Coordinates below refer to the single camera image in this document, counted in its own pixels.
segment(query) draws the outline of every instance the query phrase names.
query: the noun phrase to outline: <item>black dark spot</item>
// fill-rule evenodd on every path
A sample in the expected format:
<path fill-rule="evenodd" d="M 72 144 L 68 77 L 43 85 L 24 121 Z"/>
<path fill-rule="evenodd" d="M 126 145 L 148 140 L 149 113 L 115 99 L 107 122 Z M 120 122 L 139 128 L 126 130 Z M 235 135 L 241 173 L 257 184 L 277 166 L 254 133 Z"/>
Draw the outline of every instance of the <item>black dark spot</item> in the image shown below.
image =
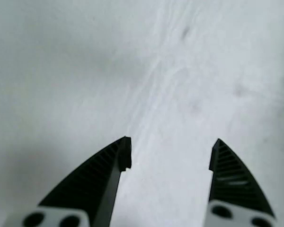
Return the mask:
<path fill-rule="evenodd" d="M 235 86 L 234 94 L 236 97 L 242 97 L 246 94 L 246 89 L 241 84 Z"/>
<path fill-rule="evenodd" d="M 70 215 L 65 217 L 61 222 L 60 222 L 60 227 L 77 227 L 79 226 L 80 223 L 80 218 L 75 216 L 75 215 Z"/>
<path fill-rule="evenodd" d="M 23 226 L 24 227 L 36 227 L 41 224 L 43 219 L 44 219 L 43 213 L 41 212 L 32 213 L 24 219 Z"/>
<path fill-rule="evenodd" d="M 190 31 L 190 27 L 189 26 L 184 28 L 184 30 L 182 32 L 182 36 L 181 36 L 182 40 L 185 40 L 185 38 L 187 37 L 189 31 Z"/>
<path fill-rule="evenodd" d="M 229 219 L 232 218 L 231 211 L 223 206 L 214 206 L 212 209 L 212 213 L 220 216 L 221 218 L 229 218 Z"/>
<path fill-rule="evenodd" d="M 258 227 L 272 227 L 272 225 L 263 218 L 254 218 L 251 220 L 251 223 L 254 226 L 258 226 Z"/>
<path fill-rule="evenodd" d="M 194 101 L 191 103 L 191 112 L 192 114 L 197 114 L 201 110 L 199 101 Z"/>

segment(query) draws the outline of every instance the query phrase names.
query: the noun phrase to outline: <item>white tabletop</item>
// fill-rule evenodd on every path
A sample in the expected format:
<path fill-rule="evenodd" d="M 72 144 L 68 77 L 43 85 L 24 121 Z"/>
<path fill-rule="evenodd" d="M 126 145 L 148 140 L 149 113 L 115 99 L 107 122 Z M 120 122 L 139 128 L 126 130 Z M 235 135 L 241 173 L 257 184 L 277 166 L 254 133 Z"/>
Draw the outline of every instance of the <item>white tabletop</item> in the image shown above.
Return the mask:
<path fill-rule="evenodd" d="M 0 225 L 131 136 L 112 227 L 201 227 L 217 138 L 284 226 L 284 0 L 0 0 Z"/>

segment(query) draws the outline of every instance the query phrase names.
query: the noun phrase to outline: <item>screw hole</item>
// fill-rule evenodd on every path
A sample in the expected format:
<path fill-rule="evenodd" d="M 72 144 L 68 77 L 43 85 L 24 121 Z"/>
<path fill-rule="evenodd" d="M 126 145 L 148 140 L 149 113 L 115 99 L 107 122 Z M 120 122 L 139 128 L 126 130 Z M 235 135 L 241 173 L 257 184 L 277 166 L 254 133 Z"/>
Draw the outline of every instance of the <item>screw hole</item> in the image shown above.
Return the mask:
<path fill-rule="evenodd" d="M 218 215 L 221 218 L 232 218 L 232 213 L 231 211 L 223 206 L 214 206 L 212 209 L 212 213 L 215 215 Z"/>
<path fill-rule="evenodd" d="M 60 222 L 60 227 L 77 227 L 79 226 L 79 223 L 80 223 L 80 218 L 78 218 L 75 215 L 70 215 L 65 217 Z"/>
<path fill-rule="evenodd" d="M 272 227 L 272 225 L 263 218 L 254 218 L 251 223 L 258 227 Z"/>
<path fill-rule="evenodd" d="M 24 227 L 36 227 L 41 224 L 43 219 L 44 219 L 43 213 L 41 212 L 32 213 L 24 219 L 23 226 Z"/>

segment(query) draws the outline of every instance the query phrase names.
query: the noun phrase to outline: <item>white surface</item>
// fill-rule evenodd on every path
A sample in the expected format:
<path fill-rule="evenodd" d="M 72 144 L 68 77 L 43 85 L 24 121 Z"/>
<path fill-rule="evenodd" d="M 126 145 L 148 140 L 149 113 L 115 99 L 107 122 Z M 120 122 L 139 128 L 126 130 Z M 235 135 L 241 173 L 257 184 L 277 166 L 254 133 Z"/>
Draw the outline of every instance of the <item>white surface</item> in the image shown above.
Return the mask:
<path fill-rule="evenodd" d="M 231 212 L 231 218 L 223 218 L 212 212 L 213 208 L 221 206 Z M 260 218 L 270 224 L 270 227 L 276 227 L 275 219 L 263 212 L 251 210 L 231 203 L 211 200 L 207 206 L 204 227 L 254 227 L 252 220 Z"/>
<path fill-rule="evenodd" d="M 219 137 L 283 227 L 284 0 L 0 0 L 0 224 L 124 135 L 111 226 L 202 226 Z"/>
<path fill-rule="evenodd" d="M 10 214 L 3 227 L 23 227 L 23 222 L 29 215 L 33 213 L 42 213 L 44 215 L 43 220 L 38 227 L 59 227 L 60 223 L 67 217 L 75 216 L 79 219 L 77 227 L 90 227 L 89 217 L 86 212 L 77 209 L 65 209 L 65 208 L 49 208 L 49 207 L 37 207 L 29 210 L 22 210 L 16 213 Z"/>

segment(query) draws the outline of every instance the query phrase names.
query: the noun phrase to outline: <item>bolt hole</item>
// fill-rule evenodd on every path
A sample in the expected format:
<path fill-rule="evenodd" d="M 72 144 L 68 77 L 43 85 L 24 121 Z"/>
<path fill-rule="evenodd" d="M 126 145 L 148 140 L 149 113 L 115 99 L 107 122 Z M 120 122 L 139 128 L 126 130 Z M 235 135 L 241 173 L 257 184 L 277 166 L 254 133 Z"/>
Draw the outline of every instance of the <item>bolt hole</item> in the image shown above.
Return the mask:
<path fill-rule="evenodd" d="M 254 226 L 258 226 L 258 227 L 272 227 L 272 225 L 263 218 L 254 218 L 251 220 L 251 223 Z"/>
<path fill-rule="evenodd" d="M 79 226 L 79 223 L 80 223 L 80 218 L 74 215 L 70 215 L 65 217 L 60 222 L 60 227 L 77 227 Z"/>
<path fill-rule="evenodd" d="M 23 226 L 24 227 L 36 227 L 41 224 L 43 219 L 44 219 L 43 213 L 41 212 L 32 213 L 24 219 Z"/>
<path fill-rule="evenodd" d="M 231 211 L 223 206 L 214 206 L 212 209 L 212 213 L 215 215 L 218 215 L 221 218 L 232 218 L 232 213 Z"/>

